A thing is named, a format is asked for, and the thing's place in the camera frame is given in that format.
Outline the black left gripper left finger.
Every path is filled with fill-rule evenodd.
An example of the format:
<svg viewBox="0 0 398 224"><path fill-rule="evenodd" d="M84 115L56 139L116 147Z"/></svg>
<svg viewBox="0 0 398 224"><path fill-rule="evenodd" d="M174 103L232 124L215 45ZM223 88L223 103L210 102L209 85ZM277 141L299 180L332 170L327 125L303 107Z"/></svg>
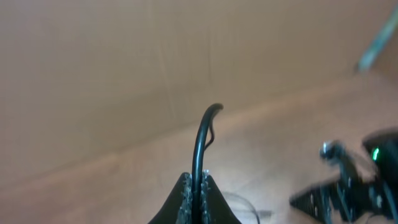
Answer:
<svg viewBox="0 0 398 224"><path fill-rule="evenodd" d="M176 224L192 222L192 177L183 172L167 196L163 206L149 224Z"/></svg>

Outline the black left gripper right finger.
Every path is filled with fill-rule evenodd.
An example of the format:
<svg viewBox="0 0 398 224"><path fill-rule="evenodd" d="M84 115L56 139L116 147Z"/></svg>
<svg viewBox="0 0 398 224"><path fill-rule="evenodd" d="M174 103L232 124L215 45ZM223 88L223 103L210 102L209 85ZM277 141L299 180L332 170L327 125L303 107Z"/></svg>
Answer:
<svg viewBox="0 0 398 224"><path fill-rule="evenodd" d="M208 170L202 172L200 218L201 224L241 224Z"/></svg>

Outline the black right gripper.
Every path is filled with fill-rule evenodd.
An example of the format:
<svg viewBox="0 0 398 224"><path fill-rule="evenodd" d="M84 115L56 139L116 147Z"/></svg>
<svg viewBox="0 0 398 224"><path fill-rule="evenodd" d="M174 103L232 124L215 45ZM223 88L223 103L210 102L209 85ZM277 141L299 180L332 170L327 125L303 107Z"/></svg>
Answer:
<svg viewBox="0 0 398 224"><path fill-rule="evenodd" d="M313 185L289 198L290 206L322 224L332 224L333 184ZM344 221L354 223L365 213L397 222L397 176L382 175L369 182L336 184L338 210Z"/></svg>

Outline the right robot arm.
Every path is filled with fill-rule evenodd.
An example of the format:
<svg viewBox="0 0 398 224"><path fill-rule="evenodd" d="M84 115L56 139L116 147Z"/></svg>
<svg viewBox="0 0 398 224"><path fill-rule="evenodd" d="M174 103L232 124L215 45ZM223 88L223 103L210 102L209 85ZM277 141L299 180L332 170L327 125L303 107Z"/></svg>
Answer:
<svg viewBox="0 0 398 224"><path fill-rule="evenodd" d="M338 165L340 176L296 193L290 206L319 223L331 223L337 210L344 222L354 223L365 213L397 223L397 129L382 129L366 136L362 147L376 166L376 175L364 180L354 158L339 140L323 143L320 159Z"/></svg>

